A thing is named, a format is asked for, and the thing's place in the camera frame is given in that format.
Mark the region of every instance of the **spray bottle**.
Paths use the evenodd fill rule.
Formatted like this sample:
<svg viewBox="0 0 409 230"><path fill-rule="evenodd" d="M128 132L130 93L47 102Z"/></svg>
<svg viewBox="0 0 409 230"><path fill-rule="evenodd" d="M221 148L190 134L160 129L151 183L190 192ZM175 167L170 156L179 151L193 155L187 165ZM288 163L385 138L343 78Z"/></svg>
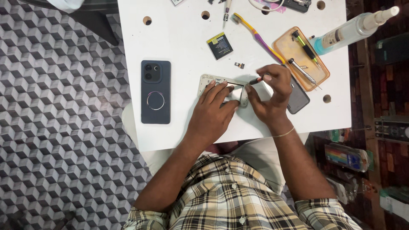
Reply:
<svg viewBox="0 0 409 230"><path fill-rule="evenodd" d="M371 36L378 26L399 13L399 7L392 7L375 13L363 13L340 25L321 37L311 39L318 55L327 54L346 45Z"/></svg>

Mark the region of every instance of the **white cable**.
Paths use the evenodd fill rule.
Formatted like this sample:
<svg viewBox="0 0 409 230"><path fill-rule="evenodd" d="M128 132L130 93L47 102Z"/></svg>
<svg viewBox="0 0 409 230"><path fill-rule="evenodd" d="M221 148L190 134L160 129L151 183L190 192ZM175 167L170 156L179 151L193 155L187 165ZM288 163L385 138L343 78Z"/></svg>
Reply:
<svg viewBox="0 0 409 230"><path fill-rule="evenodd" d="M280 0L264 0L264 1L266 1L266 2L278 2ZM285 0L281 0L280 5L275 9L263 9L263 8L257 6L257 4L256 4L256 2L254 0L249 0L250 4L253 5L255 8L257 8L259 10L262 10L262 11L267 11L267 12L272 12L272 11L277 10L278 8L280 8L283 5L284 1Z"/></svg>

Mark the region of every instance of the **blue liquid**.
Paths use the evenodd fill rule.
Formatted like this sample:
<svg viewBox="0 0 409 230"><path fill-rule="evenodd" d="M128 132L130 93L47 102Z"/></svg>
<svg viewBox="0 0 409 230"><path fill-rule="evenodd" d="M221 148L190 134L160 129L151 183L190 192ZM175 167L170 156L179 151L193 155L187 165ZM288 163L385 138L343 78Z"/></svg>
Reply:
<svg viewBox="0 0 409 230"><path fill-rule="evenodd" d="M331 52L333 49L333 46L330 46L328 48L324 48L322 46L322 37L319 37L315 40L314 42L314 50L317 52L318 55L323 55Z"/></svg>

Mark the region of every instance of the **white table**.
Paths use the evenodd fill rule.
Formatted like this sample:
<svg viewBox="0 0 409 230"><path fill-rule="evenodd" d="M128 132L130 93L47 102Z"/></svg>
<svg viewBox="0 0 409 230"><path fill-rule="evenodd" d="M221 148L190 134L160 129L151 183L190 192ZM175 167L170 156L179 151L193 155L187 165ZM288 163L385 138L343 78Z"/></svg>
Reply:
<svg viewBox="0 0 409 230"><path fill-rule="evenodd" d="M234 0L230 17L236 12L250 23L264 41L272 43L293 26L298 26L306 36L322 34L346 21L345 1L324 0L324 10L317 9L317 0L307 13L291 9L280 14L263 15L247 0ZM255 70L277 63L242 24L229 19L224 30L233 52L216 60L207 40L222 32L224 4L215 0L184 0L175 7L170 0L118 0L121 27L124 36L129 82L135 114L139 151L170 149L183 137L193 108L197 102L200 76L204 73L249 81ZM203 11L210 18L201 17ZM143 18L152 18L145 25ZM321 84L323 90L308 92L311 102L295 115L288 113L298 133L346 128L351 126L351 100L347 47L321 56L331 76ZM168 125L141 123L141 61L170 61L171 70L171 122ZM244 63L240 69L235 62ZM257 84L262 99L268 99L272 90ZM323 102L329 94L332 101ZM255 116L251 105L240 108L228 130L217 142L246 140L271 136Z"/></svg>

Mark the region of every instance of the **green screwdriver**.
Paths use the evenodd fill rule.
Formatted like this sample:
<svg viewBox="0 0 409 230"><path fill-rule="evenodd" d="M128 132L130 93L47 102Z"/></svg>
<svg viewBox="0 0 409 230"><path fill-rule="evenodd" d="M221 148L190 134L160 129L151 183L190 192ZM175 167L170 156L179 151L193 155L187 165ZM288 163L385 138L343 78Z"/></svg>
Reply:
<svg viewBox="0 0 409 230"><path fill-rule="evenodd" d="M306 54L318 65L318 67L319 67L320 69L322 69L321 66L319 65L317 59L315 58L314 52L313 52L313 51L311 50L311 48L310 48L308 45L306 45L306 44L303 42L303 40L301 39L300 34L298 33L298 30L294 31L291 35L293 35L295 38L297 38L297 40L298 40L298 41L301 43L301 45L303 46L303 49L304 49L304 51L306 52Z"/></svg>

